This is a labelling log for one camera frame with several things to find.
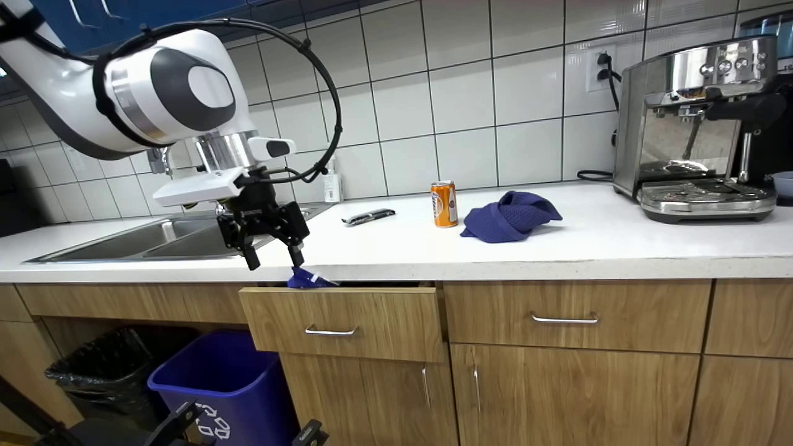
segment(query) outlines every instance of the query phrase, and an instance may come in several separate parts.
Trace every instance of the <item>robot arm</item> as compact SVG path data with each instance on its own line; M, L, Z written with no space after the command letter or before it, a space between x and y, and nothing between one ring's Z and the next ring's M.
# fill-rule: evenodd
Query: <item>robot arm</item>
M334 84L322 63L306 43L291 45L316 63L341 117ZM250 271L259 267L255 236L281 237L291 247L294 265L302 265L306 219L298 204L277 205L272 183L317 179L342 127L334 127L328 154L306 173L289 171L291 179L272 179L255 167L250 146L291 154L294 143L255 135L246 90L217 35L173 27L161 37L132 40L88 60L67 54L27 0L6 0L0 2L0 65L20 79L46 121L88 157L125 158L197 140L209 171L172 182L155 198L165 205L218 200L224 240L243 254Z

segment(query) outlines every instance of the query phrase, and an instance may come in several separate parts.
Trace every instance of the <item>soda can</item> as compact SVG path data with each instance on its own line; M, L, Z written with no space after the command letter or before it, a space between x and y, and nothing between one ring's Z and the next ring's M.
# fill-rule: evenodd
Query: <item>soda can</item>
M431 209L439 227L453 227L460 224L453 182L431 183Z

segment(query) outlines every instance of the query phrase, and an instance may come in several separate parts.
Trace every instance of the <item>blue towel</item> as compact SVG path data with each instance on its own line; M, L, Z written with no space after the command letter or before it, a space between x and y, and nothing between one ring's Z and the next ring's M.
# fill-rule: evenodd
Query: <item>blue towel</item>
M311 273L311 271L302 271L302 267L295 267L289 287L294 289L312 289L312 287L334 287L334 283Z
M509 192L499 204L473 209L467 215L467 231L461 236L483 244L526 240L530 231L548 220L564 220L550 200L535 193Z

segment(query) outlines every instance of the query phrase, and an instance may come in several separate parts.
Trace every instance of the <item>black trash bin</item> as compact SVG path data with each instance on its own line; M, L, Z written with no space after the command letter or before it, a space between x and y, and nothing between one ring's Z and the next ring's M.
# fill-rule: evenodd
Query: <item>black trash bin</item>
M186 327L120 327L83 345L47 370L85 420L156 428L168 407L146 389L150 374L197 340Z

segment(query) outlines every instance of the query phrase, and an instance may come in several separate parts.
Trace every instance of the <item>kitchen counter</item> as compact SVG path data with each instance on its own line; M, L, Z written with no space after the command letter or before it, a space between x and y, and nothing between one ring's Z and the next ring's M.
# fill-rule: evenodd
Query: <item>kitchen counter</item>
M654 224L610 183L530 185L565 220L523 244L488 246L431 224L429 195L341 204L311 220L308 271L331 280L643 280L643 277L793 277L793 209L754 224ZM461 219L504 192L460 193ZM342 219L395 209L398 219L344 227ZM53 226L0 240L0 283L282 283L289 250L269 244L263 267L243 258L158 262L26 262L113 236L140 220Z

